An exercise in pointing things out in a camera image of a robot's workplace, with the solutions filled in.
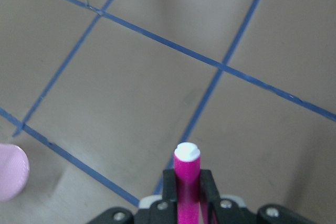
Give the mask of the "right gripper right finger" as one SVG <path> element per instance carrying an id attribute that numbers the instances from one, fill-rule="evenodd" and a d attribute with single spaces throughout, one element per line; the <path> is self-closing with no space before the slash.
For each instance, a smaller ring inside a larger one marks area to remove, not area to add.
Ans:
<path id="1" fill-rule="evenodd" d="M 209 169 L 200 173 L 200 206 L 203 223 L 223 223 L 221 221 L 221 197 Z"/>

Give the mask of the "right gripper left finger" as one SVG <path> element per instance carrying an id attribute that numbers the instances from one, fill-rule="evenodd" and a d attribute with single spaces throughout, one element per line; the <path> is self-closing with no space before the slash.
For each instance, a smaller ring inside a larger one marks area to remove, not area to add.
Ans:
<path id="1" fill-rule="evenodd" d="M 174 169 L 163 171 L 162 202 L 166 203 L 163 209 L 163 223 L 177 223 L 177 186 Z"/>

